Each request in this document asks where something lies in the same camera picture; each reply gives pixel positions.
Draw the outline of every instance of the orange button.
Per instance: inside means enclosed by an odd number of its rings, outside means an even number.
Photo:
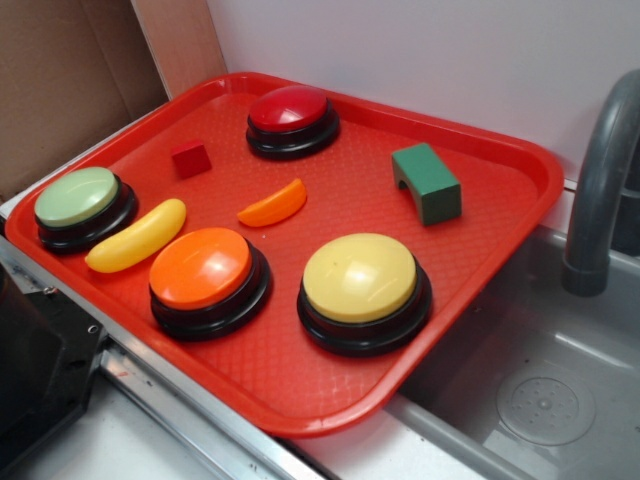
[[[197,310],[234,293],[251,270],[242,235],[205,228],[175,240],[151,266],[149,283],[158,300],[175,310]]]

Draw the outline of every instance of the toy orange slice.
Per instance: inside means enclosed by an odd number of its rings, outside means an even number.
[[[302,208],[307,200],[307,189],[296,178],[274,194],[249,205],[238,213],[238,220],[249,227],[264,227],[290,217]]]

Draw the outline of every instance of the button top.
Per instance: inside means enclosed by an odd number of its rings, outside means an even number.
[[[227,228],[204,228],[168,245],[153,262],[149,283],[175,310],[197,310],[234,293],[251,270],[249,245]]]
[[[99,213],[117,193],[118,181],[106,168],[76,170],[40,194],[35,214],[48,227],[70,227]]]
[[[327,97],[322,90],[293,85],[260,97],[251,106],[249,118],[260,130],[282,133],[308,127],[326,111]]]
[[[416,285],[413,255],[375,233],[337,238],[307,262],[303,286],[320,314],[343,323],[378,320],[402,307]]]

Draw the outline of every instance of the plastic tray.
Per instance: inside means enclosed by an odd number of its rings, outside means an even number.
[[[553,205],[563,174],[552,155],[531,143],[332,92],[326,93],[342,129],[335,143],[301,160],[258,158],[245,140],[249,108],[261,95],[289,84],[255,73],[205,82],[59,174],[108,167],[138,194],[138,216],[178,197],[188,209],[184,233],[226,226],[249,239],[268,258],[275,283],[266,308],[240,331],[201,343],[164,335],[149,306],[154,257],[121,273],[98,274],[82,254],[45,251],[33,207],[46,184],[18,204],[6,233],[255,425],[278,436],[309,437],[351,425],[390,398]],[[204,141],[213,168],[180,179],[170,150],[192,139]],[[392,152],[419,142],[429,143],[460,181],[461,217],[424,227],[409,191],[395,186]],[[295,216],[259,229],[238,222],[238,211],[295,177],[308,190],[307,203]],[[354,232],[403,242],[434,291],[433,314],[420,334],[406,347],[374,358],[323,351],[307,338],[296,313],[308,258],[329,240]]]

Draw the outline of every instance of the sink drain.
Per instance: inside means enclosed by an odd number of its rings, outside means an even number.
[[[552,366],[518,370],[500,386],[498,412],[519,437],[538,445],[571,443],[591,427],[595,402],[587,387]]]

